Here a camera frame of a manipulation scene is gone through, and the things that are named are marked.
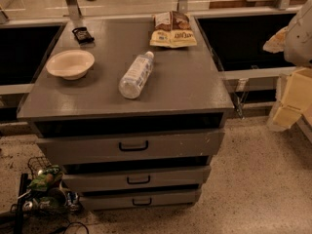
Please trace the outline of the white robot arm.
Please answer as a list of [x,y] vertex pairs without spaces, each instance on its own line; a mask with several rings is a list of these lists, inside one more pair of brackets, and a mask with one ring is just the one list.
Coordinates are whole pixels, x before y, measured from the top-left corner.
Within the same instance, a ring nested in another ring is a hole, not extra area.
[[284,58],[295,66],[278,80],[277,101],[267,122],[269,129],[289,129],[312,104],[312,0],[308,0],[288,25]]

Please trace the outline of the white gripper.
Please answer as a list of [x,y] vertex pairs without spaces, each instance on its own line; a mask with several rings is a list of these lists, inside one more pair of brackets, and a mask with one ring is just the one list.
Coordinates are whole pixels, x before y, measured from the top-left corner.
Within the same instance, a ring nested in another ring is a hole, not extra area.
[[284,107],[277,108],[272,122],[287,130],[301,117],[299,112],[304,112],[312,104],[312,69],[300,67],[287,77],[281,103]]

